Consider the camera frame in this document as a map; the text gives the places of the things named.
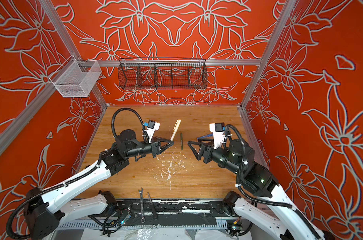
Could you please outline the green pen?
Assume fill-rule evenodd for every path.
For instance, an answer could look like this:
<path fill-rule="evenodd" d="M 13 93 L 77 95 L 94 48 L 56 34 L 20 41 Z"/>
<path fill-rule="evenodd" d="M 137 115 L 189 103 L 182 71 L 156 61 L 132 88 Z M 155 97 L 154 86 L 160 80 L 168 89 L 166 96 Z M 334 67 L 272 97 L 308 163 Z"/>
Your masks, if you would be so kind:
<path fill-rule="evenodd" d="M 183 151 L 183 134 L 180 133 L 181 150 Z"/>

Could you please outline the beige pen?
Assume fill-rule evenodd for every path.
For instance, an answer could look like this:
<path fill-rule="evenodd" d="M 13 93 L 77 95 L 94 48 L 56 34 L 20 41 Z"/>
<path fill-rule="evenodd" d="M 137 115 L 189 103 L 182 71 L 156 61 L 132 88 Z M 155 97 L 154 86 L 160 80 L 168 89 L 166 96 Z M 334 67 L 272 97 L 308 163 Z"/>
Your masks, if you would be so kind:
<path fill-rule="evenodd" d="M 178 129 L 179 129 L 179 126 L 180 126 L 180 124 L 181 124 L 181 119 L 178 119 L 177 121 L 176 121 L 176 123 L 175 123 L 175 126 L 174 126 L 174 129 L 173 129 L 173 134 L 172 134 L 172 136 L 171 136 L 171 138 L 170 138 L 170 140 L 171 141 L 173 141 L 174 140 L 174 138 L 175 138 L 175 136 L 176 136 L 176 133 L 177 133 L 177 131 L 178 131 Z"/>

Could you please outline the blue pen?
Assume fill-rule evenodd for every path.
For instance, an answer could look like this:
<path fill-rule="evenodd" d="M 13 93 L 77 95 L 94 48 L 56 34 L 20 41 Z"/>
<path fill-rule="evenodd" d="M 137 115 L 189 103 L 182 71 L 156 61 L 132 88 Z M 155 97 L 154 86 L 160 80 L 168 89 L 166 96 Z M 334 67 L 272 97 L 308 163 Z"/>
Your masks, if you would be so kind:
<path fill-rule="evenodd" d="M 208 134 L 205 136 L 201 136 L 197 138 L 198 141 L 212 141 L 213 140 L 213 134 Z"/>

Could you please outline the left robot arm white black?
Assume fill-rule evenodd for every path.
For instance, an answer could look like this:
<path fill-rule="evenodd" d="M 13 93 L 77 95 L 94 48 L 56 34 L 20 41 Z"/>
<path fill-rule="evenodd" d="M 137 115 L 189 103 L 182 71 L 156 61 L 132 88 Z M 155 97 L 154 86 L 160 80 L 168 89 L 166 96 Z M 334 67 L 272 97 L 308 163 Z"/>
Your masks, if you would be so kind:
<path fill-rule="evenodd" d="M 123 111 L 134 113 L 140 121 L 143 141 L 138 141 L 135 131 L 127 129 L 116 133 L 116 117 Z M 156 157 L 174 145 L 173 140 L 154 137 L 160 123 L 145 123 L 137 111 L 131 108 L 116 110 L 111 119 L 115 142 L 100 152 L 98 159 L 83 171 L 47 189 L 34 188 L 9 216 L 6 233 L 14 240 L 39 240 L 52 233 L 60 223 L 69 219 L 70 213 L 64 206 L 77 195 L 106 180 L 129 165 L 130 158 L 138 161 L 147 155 Z"/>

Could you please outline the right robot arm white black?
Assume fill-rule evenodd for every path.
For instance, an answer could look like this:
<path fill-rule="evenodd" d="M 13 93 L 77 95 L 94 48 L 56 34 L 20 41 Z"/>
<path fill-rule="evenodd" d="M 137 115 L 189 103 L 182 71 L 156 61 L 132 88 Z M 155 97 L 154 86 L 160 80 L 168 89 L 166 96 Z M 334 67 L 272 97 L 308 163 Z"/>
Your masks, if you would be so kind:
<path fill-rule="evenodd" d="M 236 175 L 235 188 L 223 199 L 228 215 L 250 222 L 245 230 L 229 228 L 228 235 L 239 237 L 257 226 L 274 240 L 333 240 L 332 233 L 316 227 L 285 193 L 268 168 L 255 162 L 255 151 L 233 125 L 210 124 L 212 139 L 189 141 L 195 158 L 216 163 Z"/>

